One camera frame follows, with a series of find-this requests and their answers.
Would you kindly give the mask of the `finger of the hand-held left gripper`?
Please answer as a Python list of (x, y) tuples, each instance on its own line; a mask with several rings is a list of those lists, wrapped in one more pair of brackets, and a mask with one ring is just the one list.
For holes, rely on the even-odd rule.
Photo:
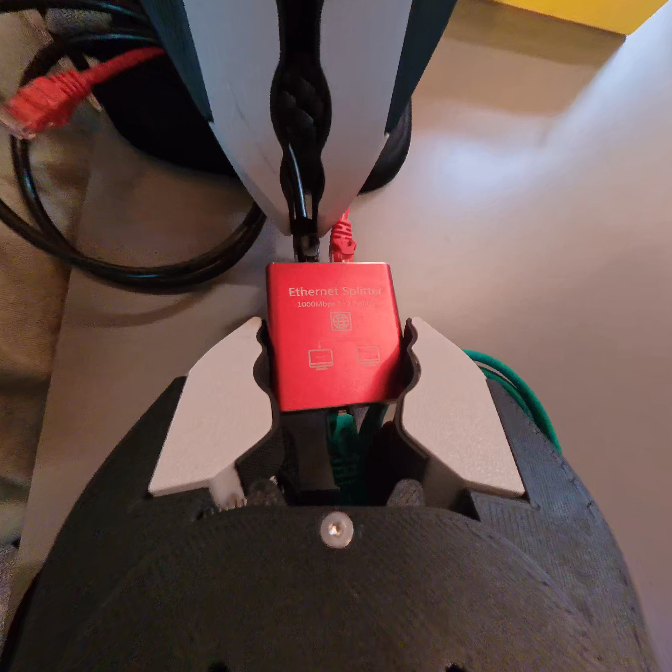
[(351, 206), (386, 141), (386, 122), (411, 1), (325, 1), (320, 63), (331, 97), (321, 153), (318, 234)]
[(248, 193), (283, 235), (282, 149), (271, 119), (280, 62), (275, 1), (184, 1), (212, 120), (210, 127)]

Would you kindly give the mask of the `yellow plastic bin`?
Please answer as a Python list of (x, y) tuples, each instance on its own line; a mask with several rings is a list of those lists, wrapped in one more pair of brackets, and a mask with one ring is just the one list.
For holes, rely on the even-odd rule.
[(497, 1), (526, 12), (629, 36), (667, 1)]

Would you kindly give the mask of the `red ethernet splitter box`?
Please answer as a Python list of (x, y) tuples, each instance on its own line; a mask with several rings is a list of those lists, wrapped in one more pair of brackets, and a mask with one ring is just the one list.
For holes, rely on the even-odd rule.
[(273, 263), (266, 287), (281, 411), (399, 397), (402, 330), (390, 265)]

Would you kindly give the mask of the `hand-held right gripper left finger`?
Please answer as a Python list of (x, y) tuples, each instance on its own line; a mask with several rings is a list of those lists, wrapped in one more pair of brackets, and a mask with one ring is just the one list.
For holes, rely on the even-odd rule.
[(150, 494), (207, 489), (213, 500), (246, 500), (253, 483), (277, 473), (284, 446), (264, 335), (264, 321), (251, 317), (190, 369)]

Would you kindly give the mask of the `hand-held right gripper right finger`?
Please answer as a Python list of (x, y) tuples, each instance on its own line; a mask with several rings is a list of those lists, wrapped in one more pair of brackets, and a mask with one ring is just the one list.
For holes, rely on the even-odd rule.
[(467, 493), (526, 496), (486, 376), (419, 317), (402, 340), (401, 393), (367, 453), (367, 502), (383, 505), (401, 481), (420, 483), (431, 508), (457, 510)]

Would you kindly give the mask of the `black quilted wrist rest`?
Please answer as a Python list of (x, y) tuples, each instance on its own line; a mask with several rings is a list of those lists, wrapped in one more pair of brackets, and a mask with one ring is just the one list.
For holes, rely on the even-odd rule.
[[(139, 151), (183, 169), (239, 180), (168, 55), (140, 63), (93, 92), (118, 133)], [(317, 145), (333, 120), (331, 92), (314, 68), (294, 63), (281, 73), (275, 103), (302, 187), (315, 194)]]

